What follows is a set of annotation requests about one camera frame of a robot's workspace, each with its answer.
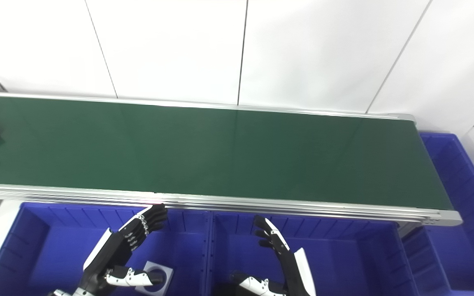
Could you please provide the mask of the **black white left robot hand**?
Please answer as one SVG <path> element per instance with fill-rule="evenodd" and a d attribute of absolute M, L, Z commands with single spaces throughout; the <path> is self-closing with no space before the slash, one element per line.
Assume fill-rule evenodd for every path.
<path fill-rule="evenodd" d="M 77 295 L 109 296 L 118 287 L 162 284 L 162 274 L 128 267 L 127 262 L 149 234 L 163 228 L 167 214 L 164 204 L 154 204 L 133 215 L 118 231 L 107 228 L 84 262 Z"/>

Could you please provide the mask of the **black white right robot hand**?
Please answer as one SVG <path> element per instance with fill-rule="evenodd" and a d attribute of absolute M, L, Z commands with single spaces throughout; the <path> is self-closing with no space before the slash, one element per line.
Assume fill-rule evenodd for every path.
<path fill-rule="evenodd" d="M 238 289 L 253 296 L 315 296 L 316 289 L 305 250 L 301 247 L 292 251 L 280 230 L 267 218 L 255 215 L 257 227 L 254 234 L 261 238 L 258 245 L 272 249 L 280 262 L 284 284 L 271 282 L 268 278 L 254 277 L 235 271 L 231 281 Z"/>

